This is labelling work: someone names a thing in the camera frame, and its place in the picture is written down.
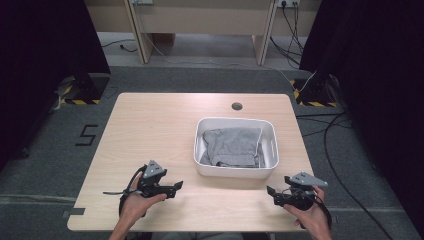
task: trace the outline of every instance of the black cable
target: black cable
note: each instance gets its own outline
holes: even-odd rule
[[[125,50],[125,51],[127,51],[127,52],[135,52],[135,51],[137,51],[137,48],[136,48],[136,49],[134,49],[134,50],[129,50],[129,49],[127,49],[126,47],[124,47],[124,45],[119,45],[119,47],[120,47],[122,50]]]
[[[342,186],[342,188],[346,191],[346,193],[364,210],[364,212],[377,224],[377,226],[383,231],[383,233],[389,238],[392,239],[392,237],[389,235],[389,233],[386,231],[386,229],[384,229],[384,227],[381,225],[381,223],[365,208],[365,206],[359,202],[358,199],[356,199],[353,194],[347,189],[346,185],[344,185],[344,183],[341,181],[341,178],[339,177],[339,175],[337,174],[333,163],[331,162],[331,158],[330,158],[330,154],[328,153],[328,148],[327,148],[327,133],[328,130],[334,126],[334,122],[341,116],[343,116],[345,113],[341,113],[339,115],[337,115],[331,122],[330,124],[328,124],[327,128],[325,129],[324,132],[324,150],[325,150],[325,156],[327,158],[328,164],[331,168],[331,170],[333,171],[334,176],[336,177],[337,181],[340,183],[340,185]]]
[[[302,54],[300,54],[300,53],[290,52],[290,51],[288,51],[288,50],[286,50],[286,49],[284,49],[284,48],[282,48],[282,47],[278,46],[278,45],[274,42],[274,39],[273,39],[272,37],[270,37],[270,39],[271,39],[272,43],[274,44],[274,46],[275,46],[278,50],[283,51],[285,54],[288,54],[288,53],[289,53],[289,54],[293,54],[293,55],[297,55],[297,56],[302,56]]]
[[[342,121],[340,121],[340,122],[335,123],[334,125],[337,125],[337,126],[339,126],[339,127],[344,127],[344,128],[351,128],[351,127],[346,127],[346,126],[343,126],[343,125],[339,125],[339,123],[344,122],[344,121],[347,121],[347,120],[342,120]],[[315,135],[315,134],[318,134],[318,133],[322,133],[322,132],[324,132],[325,130],[326,130],[326,129],[322,129],[322,130],[319,130],[319,131],[316,131],[316,132],[308,133],[308,134],[302,135],[302,137],[303,137],[303,138],[304,138],[304,137],[309,137],[309,136],[311,136],[311,135]]]
[[[302,53],[303,53],[303,46],[300,43],[299,38],[297,36],[297,23],[298,23],[298,20],[299,20],[299,8],[296,7],[296,6],[298,6],[296,2],[294,2],[293,4],[294,4],[293,5],[293,7],[294,7],[294,14],[295,14],[295,16],[294,16],[294,20],[295,20],[294,30],[293,30],[293,28],[292,28],[292,26],[290,24],[289,19],[287,18],[286,12],[284,11],[284,9],[286,8],[286,1],[283,1],[282,2],[282,8],[281,8],[282,11],[283,11],[283,16],[284,16],[284,18],[285,18],[285,20],[286,20],[286,22],[287,22],[287,24],[289,26],[290,32],[292,33],[292,38],[291,38],[291,41],[290,41],[289,48],[288,48],[287,52],[288,52],[288,54],[291,53],[291,51],[290,51],[291,46],[292,46],[293,42],[295,42],[297,44],[297,46],[299,47],[300,56],[301,56]],[[287,63],[289,64],[289,66],[292,67],[292,68],[294,68],[294,69],[298,69],[299,67],[293,66],[291,64],[290,60],[293,61],[292,58],[291,59],[287,58]]]
[[[320,122],[320,123],[326,123],[329,124],[330,122],[326,122],[326,121],[322,121],[322,120],[318,120],[318,119],[314,119],[314,118],[304,118],[304,117],[298,117],[297,119],[299,120],[308,120],[308,121],[314,121],[314,122]],[[348,119],[342,120],[340,122],[335,123],[334,125],[342,127],[342,128],[352,128],[351,126],[344,126],[344,125],[340,125],[340,123],[342,122],[346,122],[348,121]]]
[[[345,112],[341,112],[341,113],[317,113],[317,114],[302,114],[302,115],[297,115],[296,118],[299,117],[321,117],[321,116],[337,116],[339,114],[344,114]]]
[[[290,21],[289,21],[289,19],[287,18],[287,15],[286,15],[286,12],[284,11],[284,9],[286,8],[285,7],[285,4],[284,4],[284,6],[281,8],[282,9],[282,11],[283,11],[283,16],[284,16],[284,19],[286,19],[286,22],[287,22],[287,24],[289,25],[289,29],[290,29],[290,32],[292,33],[292,41],[294,40],[295,42],[296,42],[296,44],[298,45],[298,47],[299,47],[299,49],[301,49],[301,50],[303,50],[303,46],[302,46],[302,44],[300,43],[300,41],[299,41],[299,37],[297,36],[297,22],[298,22],[298,20],[299,20],[299,16],[298,16],[298,13],[299,13],[299,8],[298,7],[296,7],[297,6],[297,3],[294,5],[294,13],[295,13],[295,30],[293,30],[293,28],[292,28],[292,26],[291,26],[291,24],[290,24]]]
[[[112,44],[119,43],[119,42],[129,42],[129,41],[135,41],[135,40],[134,39],[122,39],[122,40],[110,42],[110,43],[108,43],[106,45],[102,45],[102,47],[107,47],[107,46],[110,46]]]
[[[134,175],[132,176],[132,178],[131,178],[131,180],[130,180],[130,182],[128,183],[128,186],[127,186],[127,188],[125,188],[122,192],[103,192],[103,194],[107,194],[107,195],[118,195],[118,194],[128,194],[128,193],[131,193],[131,191],[130,191],[130,188],[131,188],[131,185],[132,185],[132,183],[134,182],[134,179],[137,177],[137,175],[141,172],[141,171],[143,171],[143,169],[142,168],[139,168],[135,173],[134,173]]]
[[[289,54],[294,54],[291,53],[285,49],[283,49],[282,47],[278,46],[275,42],[274,39],[272,37],[270,37],[271,42],[274,44],[274,46],[277,48],[277,50],[283,55],[285,56],[287,59],[290,59],[291,61],[293,61],[294,63],[296,63],[297,65],[300,65],[300,63],[298,61],[296,61],[294,58],[292,58]]]

